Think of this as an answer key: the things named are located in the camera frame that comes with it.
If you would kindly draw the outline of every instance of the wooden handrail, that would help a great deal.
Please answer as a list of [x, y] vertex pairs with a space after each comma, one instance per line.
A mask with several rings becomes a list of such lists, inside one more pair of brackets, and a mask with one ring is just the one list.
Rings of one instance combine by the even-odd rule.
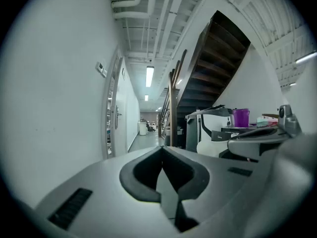
[[[158, 136], [161, 136], [162, 124], [163, 124], [164, 118], [166, 116], [166, 112], [168, 110], [168, 107], [170, 107], [170, 105], [172, 105], [173, 103], [175, 103], [175, 105], [176, 105], [175, 88], [176, 88], [176, 83], [177, 83], [177, 80], [178, 80], [178, 76], [179, 76], [180, 70], [181, 70], [181, 68], [183, 66], [183, 62], [184, 62], [186, 53], [187, 53], [187, 50], [184, 50], [181, 60], [177, 61], [176, 68], [173, 69], [172, 72], [170, 72], [169, 75], [168, 75], [169, 76], [169, 81], [168, 81], [169, 84], [168, 84], [168, 88], [167, 88], [167, 93], [166, 93], [166, 96], [165, 96], [165, 100], [164, 100], [164, 104], [163, 104], [163, 107], [162, 107], [162, 111], [161, 111], [160, 117], [158, 119], [158, 128], [159, 128], [158, 129]], [[175, 109], [174, 112], [170, 111], [170, 116], [172, 115], [172, 113], [176, 114], [176, 106], [174, 107], [174, 109]], [[173, 123], [174, 122], [176, 123], [176, 125], [174, 124], [174, 127], [175, 126], [177, 127], [177, 119], [176, 118], [174, 118]], [[177, 143], [177, 140], [173, 140], [173, 145], [174, 146], [176, 145], [176, 143]]]

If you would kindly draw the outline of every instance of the gray plastic panel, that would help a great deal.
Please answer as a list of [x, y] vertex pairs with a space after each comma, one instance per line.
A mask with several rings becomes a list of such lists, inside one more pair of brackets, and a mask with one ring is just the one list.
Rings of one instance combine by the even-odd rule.
[[37, 206], [36, 212], [47, 218], [81, 187], [92, 190], [93, 194], [68, 229], [78, 237], [148, 238], [179, 233], [159, 203], [134, 199], [119, 180], [120, 170], [127, 162], [153, 149], [131, 152], [90, 165], [47, 195]]
[[191, 154], [185, 150], [171, 147], [171, 149], [185, 157], [203, 164], [209, 174], [210, 182], [202, 194], [195, 200], [183, 200], [182, 204], [187, 217], [199, 223], [216, 213], [241, 189], [248, 179], [247, 176], [228, 171], [231, 167], [253, 171], [257, 163], [213, 158], [201, 154]]
[[277, 126], [259, 128], [243, 134], [239, 134], [238, 136], [230, 139], [228, 141], [228, 149], [233, 154], [253, 160], [259, 160], [261, 157], [261, 144], [281, 144], [289, 138], [290, 136], [285, 131], [279, 129]]

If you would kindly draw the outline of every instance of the wall-mounted thermostat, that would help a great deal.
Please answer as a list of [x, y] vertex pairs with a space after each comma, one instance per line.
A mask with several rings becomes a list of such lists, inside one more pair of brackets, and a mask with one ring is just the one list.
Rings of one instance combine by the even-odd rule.
[[100, 72], [103, 77], [107, 76], [107, 71], [105, 70], [105, 67], [102, 65], [101, 62], [97, 62], [96, 70]]

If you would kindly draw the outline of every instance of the white container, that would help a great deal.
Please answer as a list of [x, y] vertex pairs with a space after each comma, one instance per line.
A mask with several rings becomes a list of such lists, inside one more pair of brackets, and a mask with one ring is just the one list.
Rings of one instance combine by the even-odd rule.
[[147, 123], [146, 122], [140, 122], [140, 135], [145, 136], [147, 134]]

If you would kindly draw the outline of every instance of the door handle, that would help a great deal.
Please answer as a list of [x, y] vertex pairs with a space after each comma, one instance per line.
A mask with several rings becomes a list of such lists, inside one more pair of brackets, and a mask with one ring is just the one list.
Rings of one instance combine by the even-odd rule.
[[119, 108], [117, 105], [115, 105], [115, 128], [118, 128], [118, 116], [121, 116], [122, 114], [120, 114], [119, 112]]

